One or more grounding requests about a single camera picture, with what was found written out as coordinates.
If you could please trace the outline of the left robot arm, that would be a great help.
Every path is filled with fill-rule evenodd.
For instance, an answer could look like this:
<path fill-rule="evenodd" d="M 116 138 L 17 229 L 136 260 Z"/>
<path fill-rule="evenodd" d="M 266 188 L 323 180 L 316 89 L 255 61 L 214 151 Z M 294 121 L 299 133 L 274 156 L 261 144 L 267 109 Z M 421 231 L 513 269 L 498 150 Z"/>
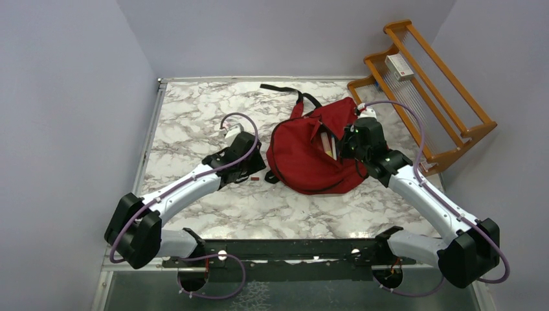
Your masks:
<path fill-rule="evenodd" d="M 134 269 L 160 257 L 180 258 L 188 266 L 199 264 L 203 240 L 190 229 L 172 231 L 164 226 L 198 199 L 263 170 L 260 148 L 257 135 L 240 132 L 228 147 L 206 156 L 168 186 L 141 197 L 132 192 L 121 197 L 104 233 L 111 261 L 125 261 Z"/>

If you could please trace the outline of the red backpack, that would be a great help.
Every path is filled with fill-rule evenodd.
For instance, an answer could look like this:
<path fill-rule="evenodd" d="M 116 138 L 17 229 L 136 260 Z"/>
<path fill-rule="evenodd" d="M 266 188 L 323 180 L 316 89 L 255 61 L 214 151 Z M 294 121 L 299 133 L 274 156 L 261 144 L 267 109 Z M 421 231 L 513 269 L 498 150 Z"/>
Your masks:
<path fill-rule="evenodd" d="M 337 160 L 322 148 L 320 134 L 326 132 L 336 143 L 344 135 L 344 128 L 356 118 L 356 104 L 345 97 L 322 105 L 315 97 L 292 87 L 261 84 L 262 89 L 296 93 L 297 101 L 290 117 L 277 124 L 270 138 L 266 158 L 269 171 L 265 181 L 283 183 L 301 194 L 345 194 L 367 177 L 364 165 L 354 159 Z"/>

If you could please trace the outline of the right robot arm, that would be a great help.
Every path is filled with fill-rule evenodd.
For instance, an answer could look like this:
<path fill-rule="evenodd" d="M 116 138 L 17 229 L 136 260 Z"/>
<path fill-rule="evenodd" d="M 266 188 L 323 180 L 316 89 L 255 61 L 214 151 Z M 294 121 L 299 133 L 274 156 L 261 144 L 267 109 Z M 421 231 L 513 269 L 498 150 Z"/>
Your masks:
<path fill-rule="evenodd" d="M 491 219 L 479 220 L 438 190 L 420 171 L 417 161 L 387 146 L 375 111 L 366 104 L 357 108 L 358 118 L 345 127 L 341 158 L 363 165 L 367 175 L 399 194 L 439 234 L 439 238 L 392 228 L 377 236 L 374 257 L 383 264 L 402 257 L 438 268 L 444 280 L 457 288 L 482 281 L 483 276 L 508 260 L 499 248 L 500 229 Z"/>

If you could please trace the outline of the pink yellow highlighter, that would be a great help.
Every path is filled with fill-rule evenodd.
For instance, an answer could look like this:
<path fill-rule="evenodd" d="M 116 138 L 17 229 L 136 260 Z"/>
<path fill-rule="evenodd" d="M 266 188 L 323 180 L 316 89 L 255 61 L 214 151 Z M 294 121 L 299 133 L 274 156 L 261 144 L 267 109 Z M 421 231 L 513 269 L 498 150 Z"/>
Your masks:
<path fill-rule="evenodd" d="M 320 138 L 322 142 L 323 151 L 330 157 L 333 157 L 333 152 L 331 150 L 331 141 L 330 141 L 330 138 L 328 137 L 328 134 L 326 132 L 322 132 L 320 134 Z"/>

